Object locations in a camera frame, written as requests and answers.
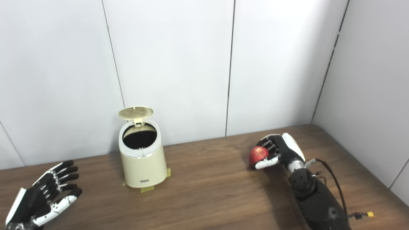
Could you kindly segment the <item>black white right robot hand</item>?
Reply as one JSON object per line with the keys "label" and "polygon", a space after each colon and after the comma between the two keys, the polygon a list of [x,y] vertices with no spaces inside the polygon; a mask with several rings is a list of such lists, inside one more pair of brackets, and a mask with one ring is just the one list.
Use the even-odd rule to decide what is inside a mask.
{"label": "black white right robot hand", "polygon": [[258,170],[277,164],[282,164],[289,172],[305,167],[305,156],[288,133],[268,134],[250,151],[250,169]]}

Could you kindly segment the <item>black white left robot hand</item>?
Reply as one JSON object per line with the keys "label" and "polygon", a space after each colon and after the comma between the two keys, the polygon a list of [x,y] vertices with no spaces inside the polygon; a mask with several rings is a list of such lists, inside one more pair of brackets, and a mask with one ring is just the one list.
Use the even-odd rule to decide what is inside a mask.
{"label": "black white left robot hand", "polygon": [[6,230],[42,230],[82,194],[73,160],[46,170],[30,188],[20,188],[5,220]]}

